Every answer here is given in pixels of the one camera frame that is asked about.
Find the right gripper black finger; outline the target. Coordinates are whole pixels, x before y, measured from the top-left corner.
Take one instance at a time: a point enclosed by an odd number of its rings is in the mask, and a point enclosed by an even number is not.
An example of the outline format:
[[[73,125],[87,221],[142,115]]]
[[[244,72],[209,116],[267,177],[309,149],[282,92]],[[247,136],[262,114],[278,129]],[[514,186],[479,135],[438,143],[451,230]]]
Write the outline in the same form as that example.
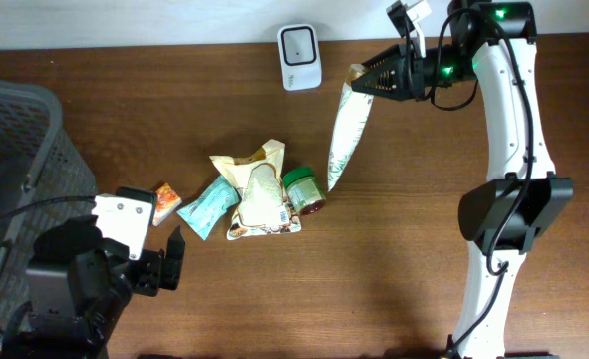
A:
[[[366,75],[385,71],[402,75],[411,73],[414,64],[414,46],[393,45],[363,63]]]
[[[412,87],[398,72],[368,73],[351,82],[356,92],[395,101],[412,99]]]

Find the teal wipes packet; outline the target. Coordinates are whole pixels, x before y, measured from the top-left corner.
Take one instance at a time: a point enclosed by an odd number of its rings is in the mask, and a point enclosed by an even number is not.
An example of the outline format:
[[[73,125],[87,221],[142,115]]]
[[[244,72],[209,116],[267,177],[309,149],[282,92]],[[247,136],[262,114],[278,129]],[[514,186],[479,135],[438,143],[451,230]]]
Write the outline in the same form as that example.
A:
[[[224,176],[219,176],[196,201],[177,214],[202,240],[207,240],[218,221],[239,202],[235,187]]]

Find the orange snack packet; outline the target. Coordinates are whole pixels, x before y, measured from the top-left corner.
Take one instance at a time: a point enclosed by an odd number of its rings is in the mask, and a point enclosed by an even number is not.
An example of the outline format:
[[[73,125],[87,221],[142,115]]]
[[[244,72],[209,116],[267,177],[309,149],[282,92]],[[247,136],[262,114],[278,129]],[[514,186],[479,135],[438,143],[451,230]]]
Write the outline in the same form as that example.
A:
[[[168,183],[162,185],[155,193],[157,204],[152,224],[159,226],[182,204],[182,199]]]

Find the white bamboo print tube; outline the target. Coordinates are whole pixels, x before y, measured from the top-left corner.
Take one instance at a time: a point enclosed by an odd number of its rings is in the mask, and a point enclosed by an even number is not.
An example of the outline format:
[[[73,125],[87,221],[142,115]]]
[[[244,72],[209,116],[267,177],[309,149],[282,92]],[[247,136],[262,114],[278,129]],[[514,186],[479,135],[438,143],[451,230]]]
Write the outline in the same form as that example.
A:
[[[351,82],[367,73],[361,64],[352,64],[342,86],[328,156],[327,187],[337,184],[358,145],[373,105],[373,95],[352,89]]]

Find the beige snack bag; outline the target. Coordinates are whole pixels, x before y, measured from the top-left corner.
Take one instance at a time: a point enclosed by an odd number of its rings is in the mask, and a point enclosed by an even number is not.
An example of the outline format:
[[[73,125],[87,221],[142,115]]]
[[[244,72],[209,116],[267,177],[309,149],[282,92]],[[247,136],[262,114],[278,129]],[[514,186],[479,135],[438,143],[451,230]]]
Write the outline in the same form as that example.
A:
[[[227,232],[228,240],[296,233],[302,229],[282,181],[284,153],[285,145],[271,139],[246,158],[210,157],[240,196]]]

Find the green lidded jar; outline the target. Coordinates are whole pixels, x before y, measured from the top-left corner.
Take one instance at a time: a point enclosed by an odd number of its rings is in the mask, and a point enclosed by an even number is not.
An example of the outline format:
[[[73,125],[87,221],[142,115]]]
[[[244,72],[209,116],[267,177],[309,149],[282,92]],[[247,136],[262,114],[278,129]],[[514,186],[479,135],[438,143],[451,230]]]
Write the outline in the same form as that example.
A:
[[[309,167],[293,169],[282,180],[291,203],[299,215],[317,212],[325,206],[325,195]]]

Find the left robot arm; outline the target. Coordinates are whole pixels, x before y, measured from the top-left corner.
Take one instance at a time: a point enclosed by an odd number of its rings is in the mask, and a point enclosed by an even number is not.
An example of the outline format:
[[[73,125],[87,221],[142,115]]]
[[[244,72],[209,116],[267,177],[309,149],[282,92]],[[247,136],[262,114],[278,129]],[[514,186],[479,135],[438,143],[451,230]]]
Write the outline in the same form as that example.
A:
[[[11,316],[1,358],[105,358],[134,295],[177,289],[186,247],[180,231],[165,249],[133,260],[125,245],[102,234],[97,220],[71,218],[35,240],[25,270],[29,299]]]

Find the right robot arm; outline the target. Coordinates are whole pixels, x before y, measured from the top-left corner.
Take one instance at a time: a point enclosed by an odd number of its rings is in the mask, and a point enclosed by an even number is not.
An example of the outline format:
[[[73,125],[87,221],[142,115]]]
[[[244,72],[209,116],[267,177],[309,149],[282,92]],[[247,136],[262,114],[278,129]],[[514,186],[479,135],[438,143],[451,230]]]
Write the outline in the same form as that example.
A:
[[[527,1],[453,1],[438,43],[427,48],[424,2],[396,2],[388,16],[405,39],[362,63],[349,78],[357,92],[433,102],[438,89],[471,81],[482,96],[488,135],[486,182],[465,194],[458,225],[469,266],[462,312],[447,358],[502,358],[518,272],[534,241],[573,196],[543,136],[535,85],[538,38]]]

